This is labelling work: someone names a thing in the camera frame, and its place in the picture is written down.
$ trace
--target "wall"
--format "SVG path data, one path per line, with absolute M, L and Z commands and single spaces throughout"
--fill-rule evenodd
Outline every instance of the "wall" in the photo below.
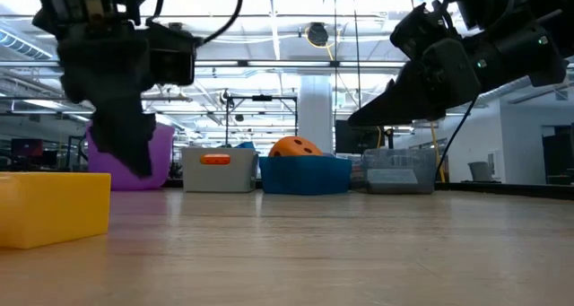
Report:
M 500 113 L 507 182 L 545 184 L 543 132 L 572 124 L 574 108 L 503 105 Z
M 440 122 L 436 130 L 437 139 L 450 138 L 461 117 L 448 117 Z M 408 148 L 413 145 L 426 144 L 432 141 L 429 129 L 417 129 L 415 136 L 401 136 L 396 139 L 396 148 Z M 472 180 L 468 167 L 469 162 L 487 162 L 488 154 L 498 151 L 500 158 L 500 175 L 498 180 L 505 182 L 505 168 L 502 146 L 502 129 L 500 124 L 500 102 L 488 103 L 488 108 L 473 109 L 471 116 L 460 129 L 453 144 L 448 150 L 448 169 L 451 182 Z

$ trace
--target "blue object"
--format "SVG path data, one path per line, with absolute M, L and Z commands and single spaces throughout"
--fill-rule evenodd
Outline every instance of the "blue object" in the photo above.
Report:
M 243 144 L 239 144 L 238 146 L 236 146 L 236 148 L 255 149 L 255 144 L 253 144 L 252 142 L 246 142 Z
M 259 157 L 263 190 L 268 194 L 346 193 L 351 161 L 324 156 Z

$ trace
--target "purple bin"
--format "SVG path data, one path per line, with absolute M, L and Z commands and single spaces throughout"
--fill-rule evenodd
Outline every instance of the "purple bin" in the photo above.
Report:
M 170 174 L 171 144 L 175 128 L 158 123 L 150 141 L 152 176 L 139 179 L 109 153 L 100 153 L 87 132 L 90 172 L 111 174 L 111 190 L 149 190 L 160 188 Z

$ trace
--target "gray bin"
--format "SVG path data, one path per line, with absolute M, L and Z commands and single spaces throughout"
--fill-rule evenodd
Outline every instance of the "gray bin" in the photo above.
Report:
M 227 165 L 201 163 L 206 154 L 227 154 Z M 183 188 L 186 192 L 248 193 L 255 189 L 258 155 L 253 149 L 184 148 Z
M 370 149 L 362 168 L 371 194 L 431 194 L 436 155 L 431 149 Z

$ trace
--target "orange ball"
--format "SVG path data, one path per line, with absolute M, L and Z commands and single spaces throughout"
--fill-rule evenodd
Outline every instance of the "orange ball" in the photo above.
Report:
M 269 157 L 323 155 L 316 145 L 300 136 L 286 136 L 279 140 L 271 151 Z

